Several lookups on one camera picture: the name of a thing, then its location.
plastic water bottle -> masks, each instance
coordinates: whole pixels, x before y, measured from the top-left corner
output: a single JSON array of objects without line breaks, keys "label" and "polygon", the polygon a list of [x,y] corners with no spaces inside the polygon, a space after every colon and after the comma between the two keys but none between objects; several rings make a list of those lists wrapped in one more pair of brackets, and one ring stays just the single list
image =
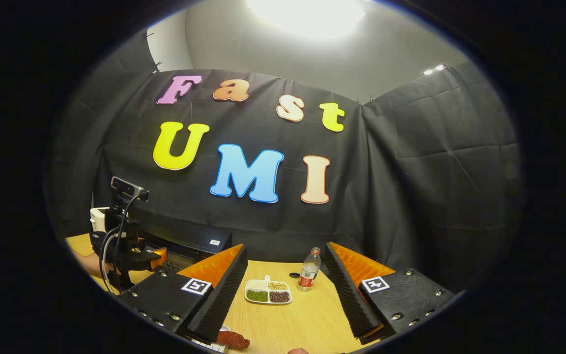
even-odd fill
[{"label": "plastic water bottle", "polygon": [[310,255],[303,262],[303,270],[298,277],[296,288],[300,291],[310,291],[318,275],[318,269],[320,269],[320,249],[313,247]]}]

camera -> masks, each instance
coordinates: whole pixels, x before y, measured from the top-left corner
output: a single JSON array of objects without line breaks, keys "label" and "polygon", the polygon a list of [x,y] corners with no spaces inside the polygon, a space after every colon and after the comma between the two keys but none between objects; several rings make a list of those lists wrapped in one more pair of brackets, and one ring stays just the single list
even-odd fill
[{"label": "camera", "polygon": [[143,187],[139,187],[136,184],[124,181],[123,179],[115,176],[111,179],[111,187],[115,188],[117,193],[127,195],[128,197],[134,197],[139,194],[139,199],[144,202],[148,201],[148,195],[150,194],[150,191]]}]

ceiling light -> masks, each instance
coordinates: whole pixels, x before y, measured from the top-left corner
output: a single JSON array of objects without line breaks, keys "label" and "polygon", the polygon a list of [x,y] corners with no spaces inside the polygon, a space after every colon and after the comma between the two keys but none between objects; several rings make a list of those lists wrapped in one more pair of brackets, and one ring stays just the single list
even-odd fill
[{"label": "ceiling light", "polygon": [[350,33],[365,14],[353,0],[248,0],[248,9],[287,32],[317,39]]}]

black fabric curtain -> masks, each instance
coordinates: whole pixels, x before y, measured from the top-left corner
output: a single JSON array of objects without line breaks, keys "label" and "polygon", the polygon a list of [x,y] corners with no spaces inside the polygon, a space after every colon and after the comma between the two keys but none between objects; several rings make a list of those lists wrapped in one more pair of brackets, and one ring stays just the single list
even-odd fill
[{"label": "black fabric curtain", "polygon": [[[417,267],[457,292],[494,264],[516,229],[522,197],[512,125],[472,63],[424,76],[362,106],[253,72],[152,74],[150,58],[133,72],[108,76],[113,65],[92,74],[55,129],[45,186],[60,237],[88,232],[91,193],[95,206],[108,206],[115,175],[150,190],[148,202],[135,203],[133,213],[157,235],[171,239],[222,229],[233,234],[233,244],[248,246],[250,259],[274,262],[301,262],[311,247],[333,241],[395,269]],[[177,103],[156,104],[174,76],[187,75],[203,80]],[[250,97],[215,100],[213,91],[227,79],[249,81]],[[303,99],[302,121],[277,116],[283,94]],[[322,123],[319,105],[332,102],[345,112],[339,133]],[[210,127],[183,170],[153,161],[165,121],[184,124],[172,155],[182,154],[189,124]],[[266,149],[283,153],[278,202],[239,198],[234,190],[229,197],[209,193],[221,144],[240,146],[248,164]],[[301,201],[305,155],[331,161],[326,204]]]}]

blue letter m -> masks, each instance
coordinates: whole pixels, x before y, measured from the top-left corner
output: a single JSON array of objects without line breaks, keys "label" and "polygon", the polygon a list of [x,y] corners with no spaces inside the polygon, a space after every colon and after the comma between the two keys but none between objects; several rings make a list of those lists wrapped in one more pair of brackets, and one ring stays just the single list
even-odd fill
[{"label": "blue letter m", "polygon": [[228,186],[233,179],[235,192],[242,198],[252,181],[256,180],[255,188],[248,194],[256,202],[276,203],[279,196],[274,193],[277,180],[277,169],[283,161],[283,154],[274,150],[263,150],[248,167],[242,148],[235,144],[222,144],[218,147],[222,154],[218,179],[209,189],[211,194],[228,197],[233,193]]}]

